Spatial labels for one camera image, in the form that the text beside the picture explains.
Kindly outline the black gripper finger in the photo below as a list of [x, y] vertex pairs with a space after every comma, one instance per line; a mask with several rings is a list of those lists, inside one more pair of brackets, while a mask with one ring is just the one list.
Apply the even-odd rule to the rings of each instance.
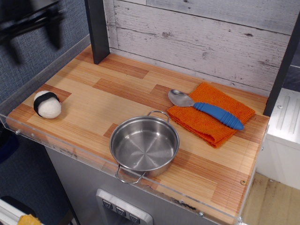
[[61, 29], [60, 22], [50, 21], [46, 26], [46, 33], [50, 43], [56, 48], [61, 48]]
[[17, 50], [17, 48], [11, 43], [10, 39], [4, 39], [2, 41], [2, 45], [4, 46], [4, 49], [10, 56], [10, 58], [15, 62], [17, 65], [22, 64], [22, 58], [20, 55], [20, 52]]

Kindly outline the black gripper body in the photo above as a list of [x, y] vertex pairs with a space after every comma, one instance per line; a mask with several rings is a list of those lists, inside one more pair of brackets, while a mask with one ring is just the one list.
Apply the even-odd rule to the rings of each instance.
[[50, 21], [64, 19], [59, 0], [2, 0], [0, 2], [0, 43], [27, 32], [45, 28]]

